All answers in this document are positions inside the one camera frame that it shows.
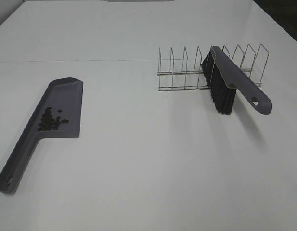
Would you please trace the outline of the purple hand brush black bristles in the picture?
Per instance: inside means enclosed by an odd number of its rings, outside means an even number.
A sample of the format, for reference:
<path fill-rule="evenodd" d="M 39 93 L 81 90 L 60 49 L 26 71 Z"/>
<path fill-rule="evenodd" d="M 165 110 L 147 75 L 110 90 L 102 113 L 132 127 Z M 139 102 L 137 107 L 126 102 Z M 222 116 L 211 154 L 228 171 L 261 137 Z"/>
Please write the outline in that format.
<path fill-rule="evenodd" d="M 221 50 L 211 46 L 201 64 L 210 95 L 218 113 L 230 115 L 239 90 L 251 106 L 261 114 L 272 111 L 269 97 Z"/>

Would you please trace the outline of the purple plastic dustpan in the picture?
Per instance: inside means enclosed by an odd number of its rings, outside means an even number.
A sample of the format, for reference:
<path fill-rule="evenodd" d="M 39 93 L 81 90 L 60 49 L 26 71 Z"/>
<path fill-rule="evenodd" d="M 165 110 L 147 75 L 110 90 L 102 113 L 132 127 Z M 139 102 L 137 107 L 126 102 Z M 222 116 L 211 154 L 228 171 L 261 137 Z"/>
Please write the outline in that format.
<path fill-rule="evenodd" d="M 14 194 L 38 142 L 80 135 L 83 81 L 67 77 L 49 83 L 0 173 L 0 192 Z"/>

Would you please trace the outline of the pile of coffee beans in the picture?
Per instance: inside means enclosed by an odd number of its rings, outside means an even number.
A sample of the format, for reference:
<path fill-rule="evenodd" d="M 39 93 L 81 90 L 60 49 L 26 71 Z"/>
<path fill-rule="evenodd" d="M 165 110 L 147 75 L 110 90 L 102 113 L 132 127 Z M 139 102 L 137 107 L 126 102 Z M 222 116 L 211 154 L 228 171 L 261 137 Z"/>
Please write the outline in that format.
<path fill-rule="evenodd" d="M 47 107 L 41 116 L 40 122 L 38 123 L 37 131 L 57 131 L 61 124 L 68 124 L 68 119 L 61 119 L 60 116 L 54 117 L 52 115 L 52 108 Z"/>

